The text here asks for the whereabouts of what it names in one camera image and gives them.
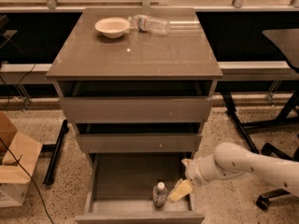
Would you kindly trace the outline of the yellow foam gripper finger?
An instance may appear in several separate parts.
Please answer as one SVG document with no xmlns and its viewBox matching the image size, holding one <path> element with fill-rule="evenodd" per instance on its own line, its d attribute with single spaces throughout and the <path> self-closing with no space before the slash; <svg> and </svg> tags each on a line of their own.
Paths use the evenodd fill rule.
<svg viewBox="0 0 299 224">
<path fill-rule="evenodd" d="M 175 187 L 168 194 L 167 200 L 175 203 L 193 191 L 192 182 L 188 179 L 180 179 Z"/>
</svg>

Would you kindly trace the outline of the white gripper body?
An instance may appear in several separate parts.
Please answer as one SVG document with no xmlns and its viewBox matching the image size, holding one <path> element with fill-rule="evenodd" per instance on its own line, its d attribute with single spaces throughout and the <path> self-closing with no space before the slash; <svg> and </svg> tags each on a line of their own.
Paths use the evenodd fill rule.
<svg viewBox="0 0 299 224">
<path fill-rule="evenodd" d="M 182 164 L 185 166 L 185 176 L 194 185 L 202 187 L 208 184 L 202 171 L 206 163 L 204 158 L 197 159 L 183 159 Z"/>
</svg>

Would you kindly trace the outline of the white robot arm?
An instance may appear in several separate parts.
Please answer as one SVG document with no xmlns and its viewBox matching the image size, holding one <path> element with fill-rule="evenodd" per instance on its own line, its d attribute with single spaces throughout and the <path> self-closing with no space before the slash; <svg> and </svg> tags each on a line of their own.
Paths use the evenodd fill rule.
<svg viewBox="0 0 299 224">
<path fill-rule="evenodd" d="M 183 159 L 184 180 L 180 179 L 168 194 L 167 200 L 177 202 L 214 180 L 237 179 L 255 175 L 272 186 L 299 196 L 299 162 L 253 153 L 235 143 L 217 145 L 214 152 L 197 159 Z"/>
</svg>

